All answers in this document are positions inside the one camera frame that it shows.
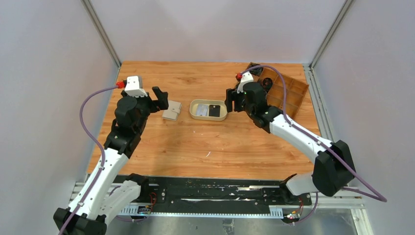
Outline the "black card in tray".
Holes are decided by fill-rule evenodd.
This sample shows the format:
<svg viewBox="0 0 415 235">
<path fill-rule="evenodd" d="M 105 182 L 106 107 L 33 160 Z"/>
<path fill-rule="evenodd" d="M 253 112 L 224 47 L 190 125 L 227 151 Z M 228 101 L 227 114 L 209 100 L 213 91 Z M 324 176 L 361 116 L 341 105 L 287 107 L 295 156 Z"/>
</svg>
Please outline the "black card in tray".
<svg viewBox="0 0 415 235">
<path fill-rule="evenodd" d="M 221 106 L 220 105 L 209 105 L 209 117 L 220 117 Z"/>
</svg>

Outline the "white leather card holder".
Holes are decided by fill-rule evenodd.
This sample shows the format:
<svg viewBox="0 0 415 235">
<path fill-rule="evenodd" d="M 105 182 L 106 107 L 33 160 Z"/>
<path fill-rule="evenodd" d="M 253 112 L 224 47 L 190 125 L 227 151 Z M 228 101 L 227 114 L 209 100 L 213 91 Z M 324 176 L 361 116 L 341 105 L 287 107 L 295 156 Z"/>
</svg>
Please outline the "white leather card holder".
<svg viewBox="0 0 415 235">
<path fill-rule="evenodd" d="M 176 121 L 181 113 L 182 104 L 177 101 L 169 100 L 168 109 L 162 114 L 163 119 Z"/>
</svg>

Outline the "brown wooden compartment box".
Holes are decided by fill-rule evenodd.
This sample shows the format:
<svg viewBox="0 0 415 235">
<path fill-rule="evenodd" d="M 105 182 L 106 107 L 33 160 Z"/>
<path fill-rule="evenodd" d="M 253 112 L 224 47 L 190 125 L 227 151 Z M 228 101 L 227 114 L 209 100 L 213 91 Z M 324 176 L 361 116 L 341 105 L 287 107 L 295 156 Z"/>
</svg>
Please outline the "brown wooden compartment box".
<svg viewBox="0 0 415 235">
<path fill-rule="evenodd" d="M 279 75 L 268 67 L 256 66 L 250 70 L 254 81 L 261 85 L 262 79 L 269 77 L 273 80 L 272 88 L 267 92 L 267 102 L 281 110 L 285 107 L 287 115 L 294 119 L 304 101 L 309 85 L 306 82 L 292 78 L 285 74 Z"/>
</svg>

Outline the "beige oval tray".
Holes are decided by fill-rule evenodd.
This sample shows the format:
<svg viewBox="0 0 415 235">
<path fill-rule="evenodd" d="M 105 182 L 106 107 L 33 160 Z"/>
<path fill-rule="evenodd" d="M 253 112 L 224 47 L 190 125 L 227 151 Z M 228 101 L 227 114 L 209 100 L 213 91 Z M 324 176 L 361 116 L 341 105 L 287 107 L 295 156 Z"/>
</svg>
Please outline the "beige oval tray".
<svg viewBox="0 0 415 235">
<path fill-rule="evenodd" d="M 223 121 L 227 117 L 224 101 L 195 99 L 189 107 L 190 115 L 196 120 Z"/>
</svg>

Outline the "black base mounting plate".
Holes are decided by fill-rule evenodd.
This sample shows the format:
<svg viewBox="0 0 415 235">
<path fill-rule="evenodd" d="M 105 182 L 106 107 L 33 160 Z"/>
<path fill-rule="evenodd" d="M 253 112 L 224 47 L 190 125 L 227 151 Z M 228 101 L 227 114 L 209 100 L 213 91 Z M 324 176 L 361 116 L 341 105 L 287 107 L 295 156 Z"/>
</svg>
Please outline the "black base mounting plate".
<svg viewBox="0 0 415 235">
<path fill-rule="evenodd" d="M 148 177 L 139 205 L 154 205 L 154 214 L 274 215 L 272 207 L 299 208 L 312 204 L 310 194 L 288 197 L 280 181 Z"/>
</svg>

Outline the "black coiled belt top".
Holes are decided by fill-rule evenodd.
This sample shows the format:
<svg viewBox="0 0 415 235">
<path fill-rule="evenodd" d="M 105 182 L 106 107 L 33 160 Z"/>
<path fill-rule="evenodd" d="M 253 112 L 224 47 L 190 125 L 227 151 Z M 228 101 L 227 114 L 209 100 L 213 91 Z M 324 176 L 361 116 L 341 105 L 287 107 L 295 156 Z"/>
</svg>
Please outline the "black coiled belt top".
<svg viewBox="0 0 415 235">
<path fill-rule="evenodd" d="M 252 67 L 256 67 L 256 66 L 259 66 L 259 65 L 260 64 L 258 64 L 258 63 L 250 62 L 249 65 L 247 66 L 247 69 L 252 68 Z"/>
</svg>

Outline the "corner aluminium post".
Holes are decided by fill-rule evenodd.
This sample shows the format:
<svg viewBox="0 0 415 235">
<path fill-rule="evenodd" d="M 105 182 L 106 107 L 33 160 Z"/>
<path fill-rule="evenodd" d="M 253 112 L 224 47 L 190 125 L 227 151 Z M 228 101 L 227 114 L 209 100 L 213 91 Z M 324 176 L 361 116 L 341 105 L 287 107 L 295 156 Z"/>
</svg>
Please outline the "corner aluminium post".
<svg viewBox="0 0 415 235">
<path fill-rule="evenodd" d="M 114 64 L 118 67 L 118 69 L 121 68 L 122 62 L 108 36 L 106 33 L 106 30 L 104 29 L 104 26 L 99 19 L 99 16 L 90 0 L 81 0 L 81 3 L 83 4 L 87 14 L 89 15 L 92 24 L 94 25 L 98 35 L 100 36 L 104 46 L 106 47 L 108 53 L 110 54 L 111 59 L 113 60 Z"/>
<path fill-rule="evenodd" d="M 331 24 L 326 36 L 324 37 L 323 41 L 321 42 L 316 54 L 314 55 L 312 61 L 309 64 L 309 68 L 310 70 L 313 70 L 314 67 L 319 63 L 322 55 L 324 54 L 324 52 L 326 51 L 328 45 L 330 44 L 332 38 L 334 37 L 336 31 L 338 30 L 338 28 L 340 27 L 340 25 L 342 24 L 345 16 L 347 15 L 349 9 L 352 7 L 352 5 L 354 4 L 355 0 L 345 0 L 340 11 L 338 12 L 335 20 L 333 21 L 333 23 Z"/>
</svg>

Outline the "left corner aluminium post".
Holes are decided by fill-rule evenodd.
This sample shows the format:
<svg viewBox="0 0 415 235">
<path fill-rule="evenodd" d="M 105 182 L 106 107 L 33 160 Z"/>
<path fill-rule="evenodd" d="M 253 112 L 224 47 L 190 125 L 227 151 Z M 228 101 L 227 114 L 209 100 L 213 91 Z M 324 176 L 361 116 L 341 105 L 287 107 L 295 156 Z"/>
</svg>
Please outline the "left corner aluminium post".
<svg viewBox="0 0 415 235">
<path fill-rule="evenodd" d="M 100 36 L 104 46 L 106 47 L 108 53 L 110 54 L 111 59 L 113 60 L 114 64 L 118 67 L 118 69 L 121 68 L 122 62 L 108 36 L 106 33 L 106 30 L 104 29 L 104 26 L 99 19 L 99 16 L 90 0 L 81 0 L 81 3 L 83 4 L 87 14 L 89 15 L 92 24 L 94 25 L 98 35 Z"/>
</svg>

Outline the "black coiled belt middle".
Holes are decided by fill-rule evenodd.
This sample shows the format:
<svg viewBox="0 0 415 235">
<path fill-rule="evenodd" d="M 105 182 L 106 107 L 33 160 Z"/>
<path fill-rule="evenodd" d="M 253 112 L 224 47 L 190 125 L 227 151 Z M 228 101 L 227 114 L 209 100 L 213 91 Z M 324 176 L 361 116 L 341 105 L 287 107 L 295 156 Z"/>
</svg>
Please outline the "black coiled belt middle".
<svg viewBox="0 0 415 235">
<path fill-rule="evenodd" d="M 274 82 L 273 82 L 273 80 L 272 80 L 271 78 L 266 77 L 266 78 L 262 79 L 262 81 L 261 81 L 261 86 L 263 87 L 263 89 L 264 89 L 266 92 L 268 92 L 268 91 L 272 88 L 273 83 L 274 83 Z"/>
</svg>

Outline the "aluminium front rail frame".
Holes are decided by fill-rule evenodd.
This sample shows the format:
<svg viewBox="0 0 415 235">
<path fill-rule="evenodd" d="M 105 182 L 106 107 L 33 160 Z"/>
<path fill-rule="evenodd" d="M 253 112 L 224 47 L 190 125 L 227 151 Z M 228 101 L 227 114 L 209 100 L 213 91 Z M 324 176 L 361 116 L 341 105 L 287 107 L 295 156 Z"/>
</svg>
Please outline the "aluminium front rail frame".
<svg viewBox="0 0 415 235">
<path fill-rule="evenodd" d="M 143 186 L 116 180 L 98 202 L 97 220 L 161 217 L 280 219 L 295 224 L 304 208 L 349 209 L 360 235 L 373 233 L 359 196 L 339 191 L 332 197 L 303 193 L 290 196 L 279 181 L 151 177 Z"/>
</svg>

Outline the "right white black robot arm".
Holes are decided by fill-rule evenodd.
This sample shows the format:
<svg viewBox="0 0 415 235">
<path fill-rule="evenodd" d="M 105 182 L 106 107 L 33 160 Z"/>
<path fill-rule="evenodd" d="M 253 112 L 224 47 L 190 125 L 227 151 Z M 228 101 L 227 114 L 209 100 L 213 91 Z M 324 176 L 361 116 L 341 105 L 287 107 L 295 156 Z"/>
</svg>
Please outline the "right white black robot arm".
<svg viewBox="0 0 415 235">
<path fill-rule="evenodd" d="M 355 178 L 353 159 L 344 141 L 332 142 L 317 136 L 284 115 L 280 108 L 269 105 L 257 82 L 248 82 L 243 88 L 226 90 L 227 111 L 246 112 L 255 126 L 286 140 L 314 165 L 313 171 L 294 174 L 281 183 L 279 197 L 283 203 L 290 205 L 299 195 L 310 192 L 333 196 Z"/>
</svg>

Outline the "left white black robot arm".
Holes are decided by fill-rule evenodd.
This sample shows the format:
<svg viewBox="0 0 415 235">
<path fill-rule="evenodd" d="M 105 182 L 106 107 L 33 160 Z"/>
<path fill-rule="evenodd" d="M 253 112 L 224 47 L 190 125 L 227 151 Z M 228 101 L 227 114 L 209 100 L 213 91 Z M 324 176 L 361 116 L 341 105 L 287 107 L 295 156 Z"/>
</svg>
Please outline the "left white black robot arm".
<svg viewBox="0 0 415 235">
<path fill-rule="evenodd" d="M 152 87 L 149 93 L 124 89 L 117 102 L 111 131 L 104 144 L 91 137 L 101 156 L 83 188 L 67 208 L 58 208 L 53 220 L 61 235 L 104 235 L 107 227 L 130 202 L 145 202 L 150 196 L 149 180 L 138 174 L 129 175 L 110 196 L 110 186 L 129 161 L 151 113 L 167 110 L 168 92 Z"/>
</svg>

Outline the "right corner aluminium post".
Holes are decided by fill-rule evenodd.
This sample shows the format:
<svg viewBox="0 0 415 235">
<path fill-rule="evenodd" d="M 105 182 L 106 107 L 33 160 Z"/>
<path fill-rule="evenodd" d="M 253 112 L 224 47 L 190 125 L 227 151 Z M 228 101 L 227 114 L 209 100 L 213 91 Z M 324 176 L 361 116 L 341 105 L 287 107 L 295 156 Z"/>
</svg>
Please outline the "right corner aluminium post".
<svg viewBox="0 0 415 235">
<path fill-rule="evenodd" d="M 328 45 L 330 44 L 332 38 L 334 37 L 336 31 L 338 30 L 338 28 L 340 27 L 340 25 L 342 24 L 345 16 L 347 15 L 349 9 L 352 7 L 352 5 L 354 4 L 355 0 L 345 0 L 340 11 L 338 12 L 335 20 L 333 21 L 333 23 L 331 24 L 326 36 L 324 37 L 323 41 L 321 42 L 316 54 L 314 55 L 312 61 L 309 64 L 309 68 L 310 70 L 313 70 L 314 67 L 319 63 L 322 55 L 324 54 L 324 52 L 326 51 Z"/>
</svg>

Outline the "black coiled belt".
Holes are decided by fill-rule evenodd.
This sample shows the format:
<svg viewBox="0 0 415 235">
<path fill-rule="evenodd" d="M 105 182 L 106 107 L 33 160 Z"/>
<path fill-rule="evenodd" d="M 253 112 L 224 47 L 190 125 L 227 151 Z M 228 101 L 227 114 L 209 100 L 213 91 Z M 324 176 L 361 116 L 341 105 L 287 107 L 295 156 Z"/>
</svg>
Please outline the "black coiled belt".
<svg viewBox="0 0 415 235">
<path fill-rule="evenodd" d="M 273 80 L 272 80 L 271 78 L 266 77 L 266 78 L 262 79 L 262 81 L 261 81 L 261 86 L 263 87 L 263 89 L 264 89 L 266 92 L 268 92 L 268 91 L 272 88 L 273 83 L 274 83 L 274 82 L 273 82 Z"/>
<path fill-rule="evenodd" d="M 250 62 L 249 65 L 247 66 L 247 69 L 252 68 L 252 67 L 256 67 L 256 66 L 259 66 L 259 65 L 260 64 L 258 64 L 258 63 Z"/>
</svg>

